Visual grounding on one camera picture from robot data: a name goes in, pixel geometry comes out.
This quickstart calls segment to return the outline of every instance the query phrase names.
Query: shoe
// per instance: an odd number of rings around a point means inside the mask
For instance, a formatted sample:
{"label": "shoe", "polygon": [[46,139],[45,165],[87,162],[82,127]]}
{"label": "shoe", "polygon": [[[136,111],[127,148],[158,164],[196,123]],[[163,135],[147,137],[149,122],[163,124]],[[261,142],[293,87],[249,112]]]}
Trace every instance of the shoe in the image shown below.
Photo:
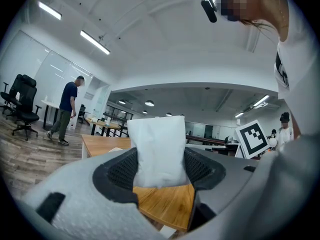
{"label": "shoe", "polygon": [[48,131],[46,132],[46,136],[47,136],[50,140],[52,140],[52,133],[51,133],[50,130],[48,130]]}
{"label": "shoe", "polygon": [[69,142],[66,141],[65,139],[58,139],[58,143],[62,144],[62,145],[65,145],[65,146],[68,146],[69,145]]}

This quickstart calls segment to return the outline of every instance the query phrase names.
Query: wooden floor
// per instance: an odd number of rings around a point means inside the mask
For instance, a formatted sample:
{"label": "wooden floor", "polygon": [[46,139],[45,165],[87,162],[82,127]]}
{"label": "wooden floor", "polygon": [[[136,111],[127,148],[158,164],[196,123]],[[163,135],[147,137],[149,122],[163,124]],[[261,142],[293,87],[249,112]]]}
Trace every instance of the wooden floor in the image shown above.
{"label": "wooden floor", "polygon": [[[20,199],[32,186],[44,180],[59,167],[81,159],[81,134],[91,134],[91,127],[87,123],[77,123],[75,130],[67,130],[65,140],[69,146],[58,143],[58,134],[49,140],[42,122],[32,124],[38,131],[38,137],[29,132],[28,141],[25,140],[23,130],[12,131],[17,127],[14,120],[0,112],[0,171],[12,196]],[[146,219],[159,231],[163,225],[154,220]],[[176,231],[170,239],[176,239],[184,232]]]}

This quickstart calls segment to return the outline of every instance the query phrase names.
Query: white fabric package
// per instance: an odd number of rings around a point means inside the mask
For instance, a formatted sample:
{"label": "white fabric package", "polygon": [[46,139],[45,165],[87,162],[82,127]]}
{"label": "white fabric package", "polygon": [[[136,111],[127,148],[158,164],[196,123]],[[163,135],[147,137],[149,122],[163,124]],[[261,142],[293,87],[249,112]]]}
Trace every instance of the white fabric package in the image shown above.
{"label": "white fabric package", "polygon": [[184,116],[128,120],[127,127],[138,153],[134,186],[162,188],[189,183],[184,166]]}

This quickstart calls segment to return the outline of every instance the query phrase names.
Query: ceiling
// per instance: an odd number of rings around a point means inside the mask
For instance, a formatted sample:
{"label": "ceiling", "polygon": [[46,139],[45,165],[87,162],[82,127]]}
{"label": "ceiling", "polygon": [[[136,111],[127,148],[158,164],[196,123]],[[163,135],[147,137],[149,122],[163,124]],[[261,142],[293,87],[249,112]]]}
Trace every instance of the ceiling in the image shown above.
{"label": "ceiling", "polygon": [[[188,119],[188,113],[195,114],[201,111],[218,112],[226,117],[233,117],[264,96],[264,94],[246,90],[179,87],[112,92],[108,101],[119,104],[119,100],[125,100],[125,107],[138,113],[147,110],[152,116],[163,117],[167,112],[171,112],[173,116],[184,114]],[[147,100],[152,100],[155,106],[145,105]],[[248,114],[253,115],[258,110],[274,110],[281,105],[275,96],[271,96],[267,102],[269,105],[266,107],[252,109]]]}
{"label": "ceiling", "polygon": [[[56,20],[37,6],[30,6],[27,22],[54,33],[62,42],[90,56],[119,77],[132,62],[148,54],[179,49],[208,50],[227,47],[224,52],[242,50],[274,56],[276,35],[258,31],[218,16],[209,19],[201,0],[41,0],[62,14]],[[111,54],[106,56],[81,38],[86,31]]]}

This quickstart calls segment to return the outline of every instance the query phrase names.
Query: man in navy shirt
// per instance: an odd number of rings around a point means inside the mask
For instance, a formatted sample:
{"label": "man in navy shirt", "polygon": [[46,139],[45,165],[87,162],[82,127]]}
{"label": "man in navy shirt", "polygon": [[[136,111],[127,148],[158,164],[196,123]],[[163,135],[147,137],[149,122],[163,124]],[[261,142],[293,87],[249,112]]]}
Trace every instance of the man in navy shirt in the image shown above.
{"label": "man in navy shirt", "polygon": [[58,142],[62,145],[69,145],[69,142],[65,140],[66,130],[70,122],[70,118],[73,118],[77,115],[75,109],[75,99],[77,97],[78,87],[83,86],[84,82],[85,78],[80,75],[74,82],[68,82],[65,85],[61,97],[57,121],[54,123],[51,130],[46,133],[50,140],[52,140],[52,135],[59,131]]}

